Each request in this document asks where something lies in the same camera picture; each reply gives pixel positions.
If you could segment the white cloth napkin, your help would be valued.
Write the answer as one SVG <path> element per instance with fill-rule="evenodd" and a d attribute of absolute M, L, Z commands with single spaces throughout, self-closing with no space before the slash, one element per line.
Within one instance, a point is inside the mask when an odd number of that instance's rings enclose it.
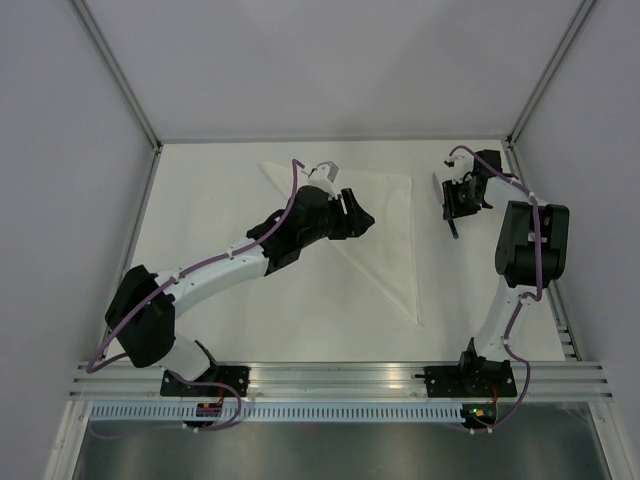
<path fill-rule="evenodd" d="M 328 300 L 323 313 L 344 308 L 421 327 L 412 187 L 408 175 L 341 169 L 334 190 L 351 188 L 375 224 L 358 239 L 317 242 L 281 283 L 299 283 L 314 306 Z"/>

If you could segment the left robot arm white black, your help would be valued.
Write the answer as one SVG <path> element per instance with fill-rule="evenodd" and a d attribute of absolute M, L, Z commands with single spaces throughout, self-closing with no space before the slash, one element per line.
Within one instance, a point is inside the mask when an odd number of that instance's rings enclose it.
<path fill-rule="evenodd" d="M 209 395 L 218 384 L 214 362 L 199 342 L 177 333 L 177 319 L 223 291 L 289 266 L 320 240 L 359 238 L 374 223 L 351 189 L 331 196 L 303 186 L 285 208 L 249 229 L 228 252 L 163 272 L 143 265 L 130 269 L 105 322 L 135 367 L 158 365 L 182 378 L 195 395 Z"/>

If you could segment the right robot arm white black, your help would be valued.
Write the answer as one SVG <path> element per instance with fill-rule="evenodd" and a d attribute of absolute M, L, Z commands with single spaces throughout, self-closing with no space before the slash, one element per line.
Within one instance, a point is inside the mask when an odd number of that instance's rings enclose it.
<path fill-rule="evenodd" d="M 570 211 L 541 200 L 502 168 L 497 150 L 454 147 L 444 162 L 450 169 L 439 190 L 443 219 L 452 236 L 455 222 L 483 210 L 500 210 L 503 221 L 495 249 L 498 285 L 486 319 L 447 368 L 438 395 L 481 398 L 516 395 L 511 364 L 519 358 L 510 340 L 533 303 L 565 270 Z"/>

